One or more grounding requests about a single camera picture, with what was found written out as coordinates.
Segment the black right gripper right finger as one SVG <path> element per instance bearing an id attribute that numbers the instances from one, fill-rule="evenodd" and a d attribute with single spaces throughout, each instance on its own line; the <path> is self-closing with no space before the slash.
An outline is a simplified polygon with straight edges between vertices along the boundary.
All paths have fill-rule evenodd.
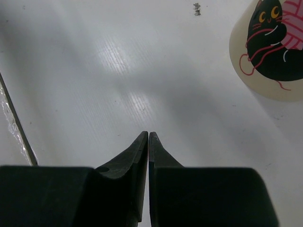
<path id="1" fill-rule="evenodd" d="M 184 167 L 149 135 L 149 201 L 154 227 L 277 227 L 266 185 L 252 168 Z"/>

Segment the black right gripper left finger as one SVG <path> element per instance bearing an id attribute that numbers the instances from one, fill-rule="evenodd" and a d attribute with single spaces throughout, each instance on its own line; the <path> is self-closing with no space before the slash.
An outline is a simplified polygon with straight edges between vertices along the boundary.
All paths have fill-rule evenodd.
<path id="1" fill-rule="evenodd" d="M 148 132 L 99 166 L 2 166 L 3 227 L 135 227 L 142 220 Z"/>

